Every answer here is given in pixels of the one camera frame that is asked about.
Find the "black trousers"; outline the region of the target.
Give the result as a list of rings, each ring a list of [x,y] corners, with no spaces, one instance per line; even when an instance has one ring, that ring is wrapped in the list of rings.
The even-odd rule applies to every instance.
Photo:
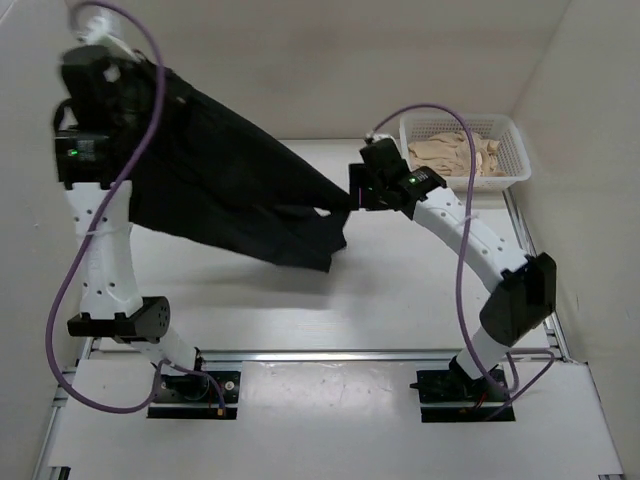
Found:
[[[171,70],[127,179],[137,225],[267,263],[327,272],[346,245],[347,192]]]

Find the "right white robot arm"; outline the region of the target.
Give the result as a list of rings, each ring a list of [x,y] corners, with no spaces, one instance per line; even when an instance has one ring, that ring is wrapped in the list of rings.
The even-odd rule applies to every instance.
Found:
[[[465,347],[450,363],[450,390],[470,400],[484,389],[484,375],[555,312],[556,262],[509,245],[471,218],[441,176],[428,167],[409,169],[393,139],[367,143],[360,156],[349,167],[354,207],[403,213],[457,253],[489,293],[478,330],[463,336]]]

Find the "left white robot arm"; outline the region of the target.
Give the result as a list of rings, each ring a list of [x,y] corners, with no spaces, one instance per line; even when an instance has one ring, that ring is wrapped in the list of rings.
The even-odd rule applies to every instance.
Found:
[[[155,87],[141,63],[118,58],[104,46],[71,49],[61,59],[69,93],[54,117],[59,182],[73,214],[82,281],[79,312],[68,320],[72,337],[111,338],[145,355],[168,361],[175,388],[188,400],[206,395],[210,377],[198,351],[170,325],[162,296],[144,297],[136,282],[129,203],[133,186],[127,165],[154,111]]]

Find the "beige trousers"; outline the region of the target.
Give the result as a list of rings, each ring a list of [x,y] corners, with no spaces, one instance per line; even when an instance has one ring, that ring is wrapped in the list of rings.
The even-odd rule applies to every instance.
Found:
[[[500,142],[472,133],[476,152],[476,175],[502,177],[497,153]],[[468,177],[471,173],[471,150],[463,131],[445,132],[408,145],[413,169],[428,167],[442,177]]]

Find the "white plastic basket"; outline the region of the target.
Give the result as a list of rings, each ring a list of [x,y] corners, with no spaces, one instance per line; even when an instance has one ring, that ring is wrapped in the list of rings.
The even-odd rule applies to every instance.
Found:
[[[531,166],[515,123],[497,114],[465,114],[470,135],[443,112],[405,114],[399,140],[409,168],[428,167],[449,188],[465,191],[475,174],[477,192],[503,191],[531,176]]]

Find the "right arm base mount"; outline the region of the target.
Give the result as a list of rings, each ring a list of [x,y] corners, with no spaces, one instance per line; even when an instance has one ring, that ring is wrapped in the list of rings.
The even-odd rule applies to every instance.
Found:
[[[490,371],[499,388],[485,378],[465,385],[450,370],[418,370],[409,387],[418,394],[421,422],[429,424],[513,422],[515,414],[506,375]]]

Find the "aluminium front rail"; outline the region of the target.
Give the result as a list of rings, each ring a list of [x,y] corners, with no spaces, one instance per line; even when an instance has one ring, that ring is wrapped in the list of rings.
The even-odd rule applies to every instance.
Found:
[[[515,361],[545,361],[549,355],[543,352],[548,349],[517,349],[511,355]],[[201,355],[209,363],[239,363],[253,362],[355,362],[355,361],[381,361],[381,362],[439,362],[448,364],[456,354],[455,350],[284,350],[284,351],[214,351],[204,350]],[[83,359],[115,359],[115,360],[144,360],[145,357],[133,349],[101,350],[91,348]]]

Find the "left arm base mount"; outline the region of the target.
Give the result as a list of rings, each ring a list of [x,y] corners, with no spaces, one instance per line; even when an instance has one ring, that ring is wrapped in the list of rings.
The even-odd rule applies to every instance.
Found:
[[[162,374],[156,399],[147,407],[149,419],[235,420],[238,414],[241,371],[204,368],[203,376]]]

